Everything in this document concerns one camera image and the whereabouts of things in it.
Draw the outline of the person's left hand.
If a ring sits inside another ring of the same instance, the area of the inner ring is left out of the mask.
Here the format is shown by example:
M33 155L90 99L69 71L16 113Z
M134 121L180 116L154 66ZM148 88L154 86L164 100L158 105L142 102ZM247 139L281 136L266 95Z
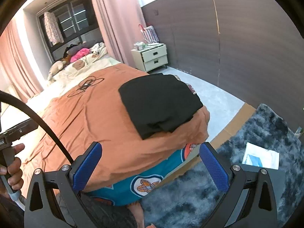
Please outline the person's left hand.
M19 157L16 157L16 155L24 150L25 145L18 144L16 146L13 146L12 148L14 149L14 160L8 167L1 165L1 176L5 176L7 173L10 174L11 177L7 180L8 184L12 187L13 190L20 190L24 183L22 179L23 172L20 169L21 160ZM8 192L3 183L1 183L1 195L8 196Z

